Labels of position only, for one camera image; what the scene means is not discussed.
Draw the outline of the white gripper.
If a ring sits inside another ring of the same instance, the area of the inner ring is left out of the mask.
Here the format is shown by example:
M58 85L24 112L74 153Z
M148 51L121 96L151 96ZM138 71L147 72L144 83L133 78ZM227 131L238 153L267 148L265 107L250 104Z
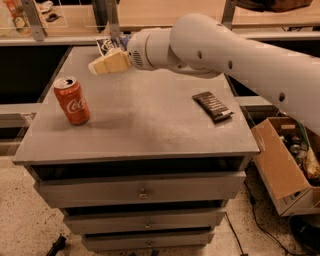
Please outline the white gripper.
M134 33L127 43L128 54L119 48L112 49L88 64L90 72L95 75L124 72L131 67L131 63L139 70L155 70L147 54L147 43L151 33L151 29Z

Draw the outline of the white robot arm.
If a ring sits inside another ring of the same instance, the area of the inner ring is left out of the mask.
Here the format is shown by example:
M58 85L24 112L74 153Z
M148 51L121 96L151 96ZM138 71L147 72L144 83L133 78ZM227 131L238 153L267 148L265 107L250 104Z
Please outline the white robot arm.
M88 65L95 74L167 69L213 78L224 73L320 134L320 60L244 39L211 17L188 14L168 29L135 33Z

